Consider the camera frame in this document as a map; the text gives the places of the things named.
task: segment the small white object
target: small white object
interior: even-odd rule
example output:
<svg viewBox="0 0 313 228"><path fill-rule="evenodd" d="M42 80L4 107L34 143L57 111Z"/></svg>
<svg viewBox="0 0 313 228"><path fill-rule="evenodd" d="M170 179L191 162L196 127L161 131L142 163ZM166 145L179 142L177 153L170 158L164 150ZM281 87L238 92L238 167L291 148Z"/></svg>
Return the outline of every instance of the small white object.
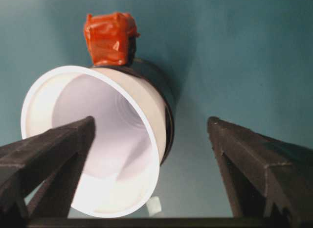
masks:
<svg viewBox="0 0 313 228"><path fill-rule="evenodd" d="M151 197L146 203L149 217L156 215L162 211L161 201L158 196Z"/></svg>
<svg viewBox="0 0 313 228"><path fill-rule="evenodd" d="M91 115L96 133L72 207L111 218L151 197L166 145L165 104L144 79L111 68L65 66L41 76L22 107L22 137Z"/></svg>

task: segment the teal wall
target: teal wall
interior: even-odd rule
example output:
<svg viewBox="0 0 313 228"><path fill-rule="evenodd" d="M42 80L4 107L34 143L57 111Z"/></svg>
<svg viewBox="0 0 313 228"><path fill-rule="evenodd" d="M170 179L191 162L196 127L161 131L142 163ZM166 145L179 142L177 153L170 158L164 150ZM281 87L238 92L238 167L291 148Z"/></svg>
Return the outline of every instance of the teal wall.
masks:
<svg viewBox="0 0 313 228"><path fill-rule="evenodd" d="M313 147L313 0L0 0L0 145L21 138L23 98L41 74L91 65L86 14L113 11L135 17L137 55L164 69L178 100L158 216L231 215L211 115Z"/></svg>

